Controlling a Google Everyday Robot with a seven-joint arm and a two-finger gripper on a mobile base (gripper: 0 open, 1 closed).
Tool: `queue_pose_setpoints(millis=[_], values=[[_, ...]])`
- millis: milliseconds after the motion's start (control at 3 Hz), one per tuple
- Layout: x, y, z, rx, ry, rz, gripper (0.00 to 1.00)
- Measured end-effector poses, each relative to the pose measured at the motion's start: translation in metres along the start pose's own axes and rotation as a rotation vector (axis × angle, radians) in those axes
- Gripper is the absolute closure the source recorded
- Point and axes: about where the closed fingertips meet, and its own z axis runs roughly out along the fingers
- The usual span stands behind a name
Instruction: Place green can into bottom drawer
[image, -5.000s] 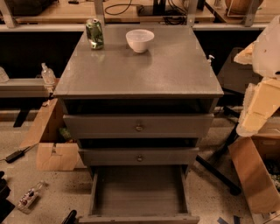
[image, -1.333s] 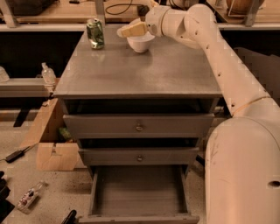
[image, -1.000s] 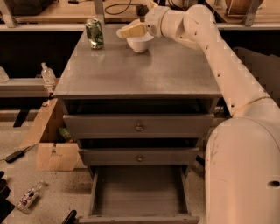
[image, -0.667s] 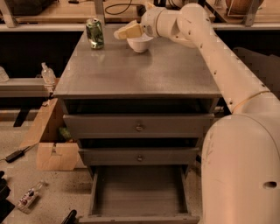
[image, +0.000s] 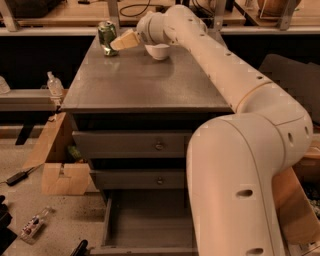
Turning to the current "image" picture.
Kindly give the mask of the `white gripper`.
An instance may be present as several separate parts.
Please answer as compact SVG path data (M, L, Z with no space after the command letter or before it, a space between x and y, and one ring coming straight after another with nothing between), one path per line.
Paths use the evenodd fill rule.
M173 40L168 28L167 13L149 11L139 20L136 26L137 33L132 28L127 29L121 36L114 39L110 46L113 50L121 51L138 46L140 40L146 45L171 44Z

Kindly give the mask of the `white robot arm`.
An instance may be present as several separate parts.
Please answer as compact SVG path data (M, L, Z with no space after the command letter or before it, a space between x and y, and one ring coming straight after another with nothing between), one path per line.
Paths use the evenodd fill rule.
M232 114L192 135L187 184L199 256L286 256L272 178L312 141L308 112L280 86L207 33L183 5L147 13L112 41L116 50L178 44L197 61Z

